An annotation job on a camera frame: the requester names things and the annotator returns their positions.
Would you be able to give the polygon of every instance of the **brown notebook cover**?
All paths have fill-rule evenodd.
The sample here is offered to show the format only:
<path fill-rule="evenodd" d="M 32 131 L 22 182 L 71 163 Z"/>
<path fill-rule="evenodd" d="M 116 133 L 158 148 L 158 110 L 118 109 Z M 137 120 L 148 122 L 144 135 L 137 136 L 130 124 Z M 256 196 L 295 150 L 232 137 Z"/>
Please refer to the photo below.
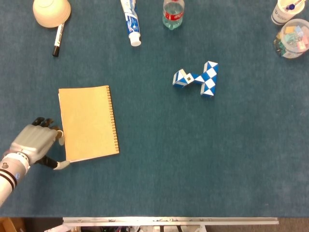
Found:
<path fill-rule="evenodd" d="M 59 89 L 67 160 L 119 153 L 109 86 Z"/>

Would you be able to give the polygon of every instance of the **water bottle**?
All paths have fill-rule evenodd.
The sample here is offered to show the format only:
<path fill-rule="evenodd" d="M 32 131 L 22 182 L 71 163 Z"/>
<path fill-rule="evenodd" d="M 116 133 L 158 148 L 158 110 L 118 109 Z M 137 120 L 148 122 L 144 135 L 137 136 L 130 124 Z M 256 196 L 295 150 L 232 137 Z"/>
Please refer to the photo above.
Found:
<path fill-rule="evenodd" d="M 179 27 L 183 22 L 183 11 L 183 0 L 164 0 L 163 24 L 170 30 Z"/>

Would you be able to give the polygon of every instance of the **clear container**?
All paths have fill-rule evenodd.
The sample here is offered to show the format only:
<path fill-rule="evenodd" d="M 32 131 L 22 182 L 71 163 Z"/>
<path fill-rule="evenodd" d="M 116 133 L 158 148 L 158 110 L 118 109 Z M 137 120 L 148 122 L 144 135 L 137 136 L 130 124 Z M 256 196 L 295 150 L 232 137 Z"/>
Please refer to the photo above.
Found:
<path fill-rule="evenodd" d="M 164 0 L 163 24 L 170 30 L 174 30 L 183 22 L 184 1 Z"/>
<path fill-rule="evenodd" d="M 277 34 L 274 45 L 282 57 L 299 57 L 309 49 L 309 22 L 303 19 L 287 22 Z"/>

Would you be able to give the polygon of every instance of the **white bowl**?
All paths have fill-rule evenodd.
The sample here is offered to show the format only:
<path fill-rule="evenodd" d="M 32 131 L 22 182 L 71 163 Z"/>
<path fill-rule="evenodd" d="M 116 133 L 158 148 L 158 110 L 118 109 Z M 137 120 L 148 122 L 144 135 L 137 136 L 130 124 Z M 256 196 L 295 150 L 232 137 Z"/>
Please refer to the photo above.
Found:
<path fill-rule="evenodd" d="M 68 19 L 71 5 L 67 0 L 34 0 L 33 13 L 40 25 L 55 28 Z"/>

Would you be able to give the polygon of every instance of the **black marker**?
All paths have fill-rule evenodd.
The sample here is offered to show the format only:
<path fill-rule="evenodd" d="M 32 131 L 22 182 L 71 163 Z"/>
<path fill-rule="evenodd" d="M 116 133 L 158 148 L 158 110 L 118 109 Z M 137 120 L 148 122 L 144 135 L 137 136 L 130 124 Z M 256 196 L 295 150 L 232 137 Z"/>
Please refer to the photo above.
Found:
<path fill-rule="evenodd" d="M 58 57 L 58 55 L 59 55 L 59 49 L 60 49 L 60 43 L 61 43 L 63 28 L 64 28 L 64 23 L 58 26 L 56 40 L 55 40 L 55 46 L 54 46 L 54 50 L 53 50 L 53 56 L 54 57 Z"/>

